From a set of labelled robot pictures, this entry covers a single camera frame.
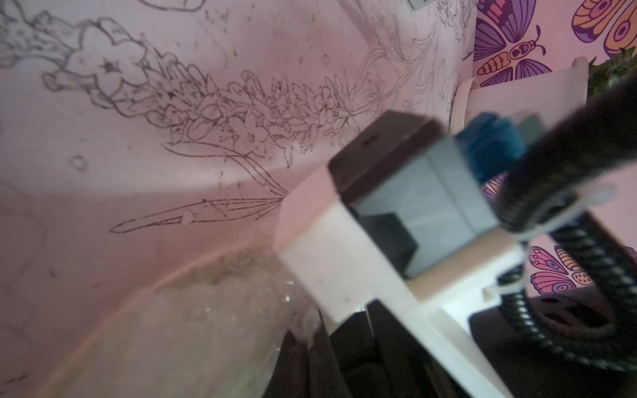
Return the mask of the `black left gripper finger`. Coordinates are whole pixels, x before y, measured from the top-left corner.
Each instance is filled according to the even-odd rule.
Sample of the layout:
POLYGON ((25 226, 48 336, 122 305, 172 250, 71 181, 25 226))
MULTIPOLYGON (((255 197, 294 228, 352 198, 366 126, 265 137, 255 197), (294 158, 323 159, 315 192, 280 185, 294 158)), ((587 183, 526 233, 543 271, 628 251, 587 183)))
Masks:
POLYGON ((288 332, 263 397, 347 396, 348 386, 326 329, 319 328, 308 342, 288 332))

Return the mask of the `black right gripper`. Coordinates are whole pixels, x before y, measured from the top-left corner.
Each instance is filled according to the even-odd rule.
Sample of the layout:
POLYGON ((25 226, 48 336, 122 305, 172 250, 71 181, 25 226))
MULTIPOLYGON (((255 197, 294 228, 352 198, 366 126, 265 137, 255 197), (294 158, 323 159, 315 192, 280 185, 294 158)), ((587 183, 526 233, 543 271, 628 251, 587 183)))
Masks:
POLYGON ((469 396, 378 301, 329 336, 353 397, 469 396))

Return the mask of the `clear bubble wrap sheet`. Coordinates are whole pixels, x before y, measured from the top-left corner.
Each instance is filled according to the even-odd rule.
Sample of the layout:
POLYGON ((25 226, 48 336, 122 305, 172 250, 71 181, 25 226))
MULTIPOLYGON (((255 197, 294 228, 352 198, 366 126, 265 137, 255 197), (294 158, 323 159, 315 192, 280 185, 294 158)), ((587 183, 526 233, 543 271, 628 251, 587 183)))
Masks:
POLYGON ((91 352, 60 397, 259 397, 284 336, 319 326, 315 302, 278 257, 222 262, 208 285, 164 290, 91 352))

